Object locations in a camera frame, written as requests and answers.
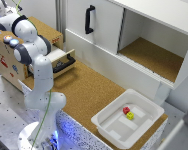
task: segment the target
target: white wall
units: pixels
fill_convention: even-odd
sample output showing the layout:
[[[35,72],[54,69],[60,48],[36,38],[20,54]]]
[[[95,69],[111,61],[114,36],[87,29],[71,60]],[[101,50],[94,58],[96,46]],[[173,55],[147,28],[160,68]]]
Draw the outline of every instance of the white wall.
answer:
[[[188,110],[188,77],[177,89],[171,91],[167,102],[183,112]]]
[[[11,0],[6,2],[9,6],[16,6]],[[55,0],[22,0],[20,6],[23,8],[21,14],[27,17],[33,16],[56,29]]]

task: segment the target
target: drawer handle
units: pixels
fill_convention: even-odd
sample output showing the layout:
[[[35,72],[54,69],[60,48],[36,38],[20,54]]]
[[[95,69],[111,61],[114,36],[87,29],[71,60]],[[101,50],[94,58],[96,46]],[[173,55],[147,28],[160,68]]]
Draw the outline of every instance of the drawer handle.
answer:
[[[90,34],[92,33],[94,30],[92,28],[90,28],[90,12],[92,10],[95,10],[95,7],[90,5],[90,8],[88,8],[86,10],[86,23],[85,23],[85,31],[86,31],[86,34]]]
[[[74,64],[75,61],[76,61],[73,57],[70,56],[70,54],[67,55],[67,58],[68,58],[69,61],[67,63],[64,63],[61,66],[53,68],[53,73],[58,73],[59,71],[62,71],[63,69],[65,69],[65,68],[69,67],[70,65]]]

